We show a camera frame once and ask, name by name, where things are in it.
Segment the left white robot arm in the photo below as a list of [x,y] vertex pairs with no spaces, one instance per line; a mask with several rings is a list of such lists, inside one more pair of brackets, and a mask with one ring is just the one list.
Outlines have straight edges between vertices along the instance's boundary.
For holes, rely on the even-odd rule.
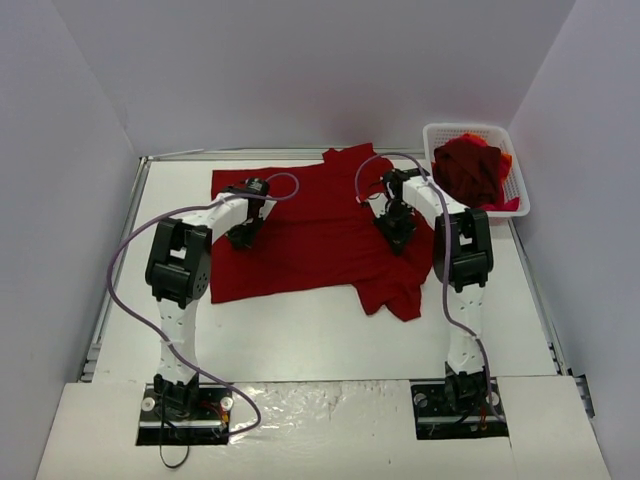
[[210,210],[196,210],[162,219],[156,227],[145,271],[161,317],[161,359],[154,392],[179,418],[195,415],[201,406],[195,353],[196,313],[209,287],[212,246],[225,236],[232,247],[247,249],[275,206],[268,200],[267,180],[250,177],[238,187],[224,188]]

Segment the red t shirt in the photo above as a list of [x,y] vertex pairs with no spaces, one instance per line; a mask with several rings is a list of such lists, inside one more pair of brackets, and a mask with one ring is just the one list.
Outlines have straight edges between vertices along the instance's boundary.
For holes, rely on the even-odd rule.
[[391,168],[370,143],[331,148],[322,163],[293,168],[297,195],[273,208],[250,248],[236,249],[227,237],[214,243],[212,303],[351,285],[368,315],[387,308],[404,322],[419,318],[432,229],[416,216],[416,230],[396,256],[371,209],[356,201],[357,192],[380,192],[378,181]]

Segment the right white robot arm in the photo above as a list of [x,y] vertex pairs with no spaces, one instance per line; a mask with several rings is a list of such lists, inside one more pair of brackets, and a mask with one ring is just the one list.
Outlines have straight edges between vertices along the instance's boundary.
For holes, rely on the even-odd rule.
[[482,305],[494,266],[488,215],[455,200],[419,170],[392,169],[381,178],[383,193],[369,199],[374,225],[394,254],[401,254],[424,220],[434,232],[432,268],[442,286],[449,323],[445,362],[446,406],[465,413],[487,391],[486,361],[478,344]]

